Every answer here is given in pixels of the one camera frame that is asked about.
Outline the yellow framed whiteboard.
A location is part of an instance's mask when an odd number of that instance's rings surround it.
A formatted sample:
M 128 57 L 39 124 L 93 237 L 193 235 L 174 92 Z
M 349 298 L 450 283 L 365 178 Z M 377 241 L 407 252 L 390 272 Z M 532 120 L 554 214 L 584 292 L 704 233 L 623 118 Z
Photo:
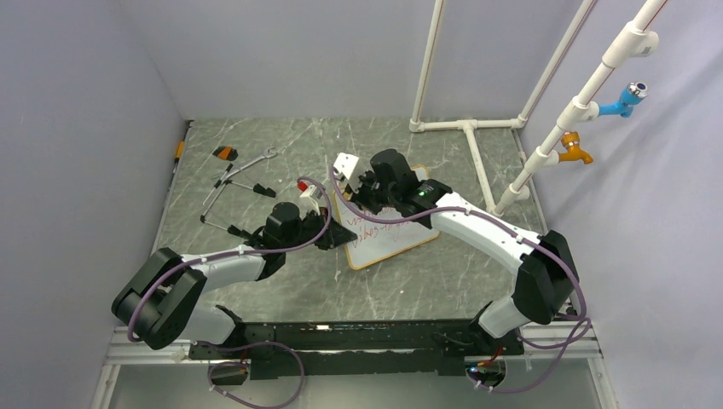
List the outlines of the yellow framed whiteboard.
M 362 218 L 352 213 L 336 193 L 332 195 L 332 200 L 334 220 L 357 236 L 357 239 L 344 245 L 347 261 L 354 270 L 370 267 L 404 251 L 429 243 L 440 235 L 437 230 L 428 229 L 417 222 L 380 224 L 367 219 L 368 217 L 384 220 L 401 219 L 402 215 L 391 207 L 383 208 L 378 215 L 363 210 L 365 218 Z

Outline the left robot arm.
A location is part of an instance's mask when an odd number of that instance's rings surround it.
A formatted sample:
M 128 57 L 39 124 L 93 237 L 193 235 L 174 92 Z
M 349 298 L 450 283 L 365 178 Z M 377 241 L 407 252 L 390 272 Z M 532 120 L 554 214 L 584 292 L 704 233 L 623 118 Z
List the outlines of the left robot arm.
M 230 230 L 243 240 L 231 250 L 182 255 L 163 247 L 145 261 L 111 306 L 133 343 L 158 350 L 181 338 L 210 343 L 222 357 L 235 357 L 248 342 L 246 323 L 223 305 L 200 306 L 203 294 L 267 279 L 285 265 L 287 252 L 304 245 L 328 251 L 358 238 L 326 208 L 303 214 L 289 202 L 276 204 L 253 232 Z

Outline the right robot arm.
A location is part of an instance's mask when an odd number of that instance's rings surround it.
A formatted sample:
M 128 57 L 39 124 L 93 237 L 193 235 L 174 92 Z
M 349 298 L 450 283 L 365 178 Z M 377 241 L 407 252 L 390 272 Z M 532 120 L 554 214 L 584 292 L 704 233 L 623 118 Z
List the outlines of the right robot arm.
M 340 153 L 330 170 L 346 207 L 370 221 L 392 208 L 399 222 L 416 222 L 460 239 L 490 256 L 513 278 L 512 290 L 487 303 L 471 322 L 470 342 L 481 354 L 499 347 L 503 337 L 523 325 L 547 325 L 571 294 L 580 295 L 579 276 L 566 238 L 556 231 L 538 234 L 479 209 L 450 186 L 422 179 L 393 148 L 376 153 L 366 170 L 360 159 Z

